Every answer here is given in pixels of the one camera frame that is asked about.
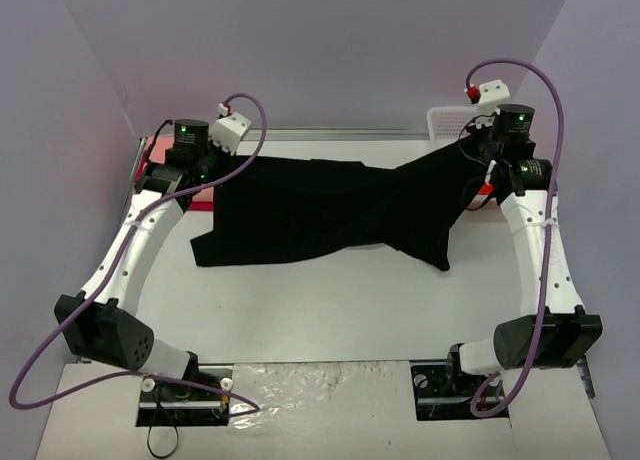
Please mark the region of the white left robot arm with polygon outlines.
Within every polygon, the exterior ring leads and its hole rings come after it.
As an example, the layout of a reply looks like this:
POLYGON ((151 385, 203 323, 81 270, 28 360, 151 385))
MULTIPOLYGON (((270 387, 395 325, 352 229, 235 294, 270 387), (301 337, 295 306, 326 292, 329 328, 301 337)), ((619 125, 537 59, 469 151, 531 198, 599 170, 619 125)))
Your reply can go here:
POLYGON ((174 140, 161 162, 146 164, 125 222, 99 268, 74 296, 61 296, 54 315, 72 354, 121 369, 165 377, 179 398, 195 395, 201 373, 195 354, 155 336, 137 317, 151 267, 194 197, 193 188, 222 177, 251 123, 235 113, 213 124, 174 121, 174 140))

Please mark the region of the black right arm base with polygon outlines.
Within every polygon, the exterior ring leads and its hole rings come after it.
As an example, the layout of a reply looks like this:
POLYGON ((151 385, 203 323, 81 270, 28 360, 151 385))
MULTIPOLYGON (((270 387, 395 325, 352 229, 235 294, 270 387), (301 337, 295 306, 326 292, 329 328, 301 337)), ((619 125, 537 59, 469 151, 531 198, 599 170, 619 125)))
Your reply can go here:
POLYGON ((472 399, 485 378, 460 374, 446 360, 409 363, 415 416, 418 421, 478 420, 471 411, 472 399))

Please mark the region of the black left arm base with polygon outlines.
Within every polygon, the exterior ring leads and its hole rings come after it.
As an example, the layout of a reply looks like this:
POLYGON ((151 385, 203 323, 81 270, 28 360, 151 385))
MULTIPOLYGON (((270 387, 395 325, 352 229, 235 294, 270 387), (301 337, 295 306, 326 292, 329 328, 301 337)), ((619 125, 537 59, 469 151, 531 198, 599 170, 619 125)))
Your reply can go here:
POLYGON ((137 427, 226 426, 229 398, 164 381, 145 379, 141 384, 137 427))

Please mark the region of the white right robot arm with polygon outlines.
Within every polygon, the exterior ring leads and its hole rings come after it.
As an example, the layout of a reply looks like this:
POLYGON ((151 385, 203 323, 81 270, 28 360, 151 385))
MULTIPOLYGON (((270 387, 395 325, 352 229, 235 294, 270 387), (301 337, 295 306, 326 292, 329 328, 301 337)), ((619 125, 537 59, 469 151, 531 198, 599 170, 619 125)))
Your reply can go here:
POLYGON ((457 393, 469 391, 480 375, 523 367, 530 350, 535 368, 571 368, 603 331, 600 317, 586 312, 569 272, 558 197, 549 191, 553 166, 535 157, 530 138, 534 113, 503 103, 487 125, 478 123, 472 131, 513 238, 521 306, 519 317, 497 325, 490 338, 452 348, 455 360, 445 365, 443 378, 457 393))

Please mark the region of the black t-shirt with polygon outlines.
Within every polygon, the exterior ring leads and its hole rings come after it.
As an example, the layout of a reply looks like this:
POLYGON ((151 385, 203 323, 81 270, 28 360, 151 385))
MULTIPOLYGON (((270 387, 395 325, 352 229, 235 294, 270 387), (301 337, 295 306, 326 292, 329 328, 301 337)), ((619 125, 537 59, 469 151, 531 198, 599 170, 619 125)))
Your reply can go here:
POLYGON ((259 156, 214 190, 199 267, 284 264, 384 244, 441 271, 486 169, 454 144, 395 168, 259 156))

